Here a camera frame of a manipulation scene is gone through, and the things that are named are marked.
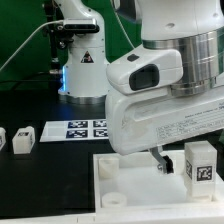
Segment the cable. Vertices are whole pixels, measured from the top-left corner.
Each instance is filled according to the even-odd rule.
[[[120,20],[118,14],[117,14],[116,12],[114,12],[114,14],[115,14],[115,17],[116,17],[116,19],[117,19],[117,21],[118,21],[118,23],[119,23],[119,25],[120,25],[120,27],[121,27],[121,30],[123,31],[123,33],[124,33],[124,35],[125,35],[125,37],[126,37],[128,43],[130,44],[130,46],[132,47],[132,49],[135,49],[135,47],[134,47],[134,45],[132,44],[130,38],[128,37],[127,32],[126,32],[125,29],[124,29],[123,24],[121,23],[121,20]]]
[[[1,81],[0,84],[4,83],[10,83],[10,82],[57,82],[53,80],[6,80],[6,81]]]
[[[28,75],[25,78],[21,79],[20,82],[17,82],[15,85],[12,86],[11,90],[15,90],[19,85],[22,84],[23,80],[30,80],[33,79],[35,77],[39,77],[39,76],[46,76],[46,75],[50,75],[49,72],[38,72],[32,75]]]
[[[33,36],[43,27],[48,26],[50,24],[59,24],[63,23],[63,20],[57,20],[53,22],[44,23],[41,26],[39,26],[25,41],[24,43],[12,54],[12,56],[4,63],[4,65],[0,68],[0,73],[2,70],[9,64],[9,62],[19,53],[19,51],[25,47],[25,45],[33,38]]]

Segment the white cube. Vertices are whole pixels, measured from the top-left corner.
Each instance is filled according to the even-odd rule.
[[[28,154],[35,143],[35,132],[33,127],[20,128],[13,140],[14,154]]]
[[[211,197],[215,191],[217,151],[207,141],[185,144],[184,183],[190,197]]]
[[[5,129],[4,128],[0,128],[0,150],[3,148],[3,146],[5,145]]]

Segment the metal cylinder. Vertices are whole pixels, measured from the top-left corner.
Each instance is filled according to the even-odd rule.
[[[151,50],[176,49],[180,52],[184,74],[171,86],[173,96],[187,96],[214,87],[223,73],[224,27],[197,36],[173,40],[143,40]]]

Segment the printed marker sheet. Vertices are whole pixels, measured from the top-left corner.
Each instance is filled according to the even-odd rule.
[[[48,121],[40,142],[108,139],[105,119]]]

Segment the blue light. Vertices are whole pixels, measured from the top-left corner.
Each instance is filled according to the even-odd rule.
[[[62,68],[62,81],[63,81],[63,87],[62,87],[62,90],[65,91],[66,90],[66,83],[65,83],[65,67],[63,66]]]

